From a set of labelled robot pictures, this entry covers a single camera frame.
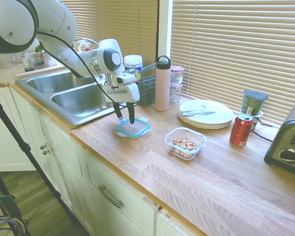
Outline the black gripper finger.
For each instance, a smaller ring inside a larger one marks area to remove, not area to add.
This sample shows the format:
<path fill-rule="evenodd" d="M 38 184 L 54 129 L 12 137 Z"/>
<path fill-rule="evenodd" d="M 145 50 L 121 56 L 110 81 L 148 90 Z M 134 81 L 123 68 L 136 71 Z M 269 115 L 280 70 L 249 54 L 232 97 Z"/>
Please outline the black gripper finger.
<path fill-rule="evenodd" d="M 135 122 L 135 110 L 134 110 L 134 103 L 127 102 L 128 114 L 130 123 Z"/>
<path fill-rule="evenodd" d="M 115 114 L 118 117 L 118 120 L 123 121 L 123 115 L 122 115 L 121 110 L 120 110 L 120 104 L 117 103 L 117 102 L 114 102 L 113 103 L 113 108 L 114 108 Z"/>

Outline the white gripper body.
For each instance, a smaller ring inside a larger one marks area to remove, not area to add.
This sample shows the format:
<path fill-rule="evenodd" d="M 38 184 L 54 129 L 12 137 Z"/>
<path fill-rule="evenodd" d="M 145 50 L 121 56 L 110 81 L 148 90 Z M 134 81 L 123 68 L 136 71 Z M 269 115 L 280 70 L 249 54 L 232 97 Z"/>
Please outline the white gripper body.
<path fill-rule="evenodd" d="M 140 100 L 139 88 L 136 83 L 130 83 L 119 86 L 118 89 L 112 89 L 109 85 L 103 87 L 105 99 L 107 102 L 116 103 L 135 103 Z"/>

